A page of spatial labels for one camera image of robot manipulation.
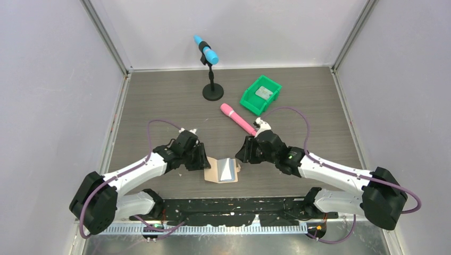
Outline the beige card holder wallet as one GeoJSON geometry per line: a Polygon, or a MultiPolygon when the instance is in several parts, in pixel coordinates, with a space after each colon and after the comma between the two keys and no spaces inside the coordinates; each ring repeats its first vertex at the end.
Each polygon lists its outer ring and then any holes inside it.
{"type": "Polygon", "coordinates": [[[204,169],[204,180],[213,183],[238,182],[241,166],[235,158],[215,159],[207,157],[210,168],[204,169]]]}

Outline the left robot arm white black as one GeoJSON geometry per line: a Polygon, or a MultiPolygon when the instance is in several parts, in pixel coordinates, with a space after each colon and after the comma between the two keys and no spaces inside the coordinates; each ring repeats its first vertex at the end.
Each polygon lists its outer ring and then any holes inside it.
{"type": "Polygon", "coordinates": [[[69,205],[80,222],[80,232],[84,237],[97,235],[115,220],[135,215],[159,219],[164,207],[160,195],[152,189],[129,192],[180,166],[189,171],[211,167],[195,129],[181,129],[172,142],[154,148],[150,155],[118,171],[105,175],[89,173],[69,205]]]}

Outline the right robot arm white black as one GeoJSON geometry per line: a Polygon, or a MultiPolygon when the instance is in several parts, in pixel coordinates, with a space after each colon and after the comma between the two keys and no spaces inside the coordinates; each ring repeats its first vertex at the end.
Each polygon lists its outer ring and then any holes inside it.
{"type": "Polygon", "coordinates": [[[243,163],[273,163],[284,174],[314,179],[338,188],[313,187],[304,198],[304,213],[317,218],[326,213],[364,216],[373,225],[392,231],[402,214],[407,194],[390,171],[355,169],[330,162],[303,148],[287,146],[272,131],[248,135],[235,157],[243,163]]]}

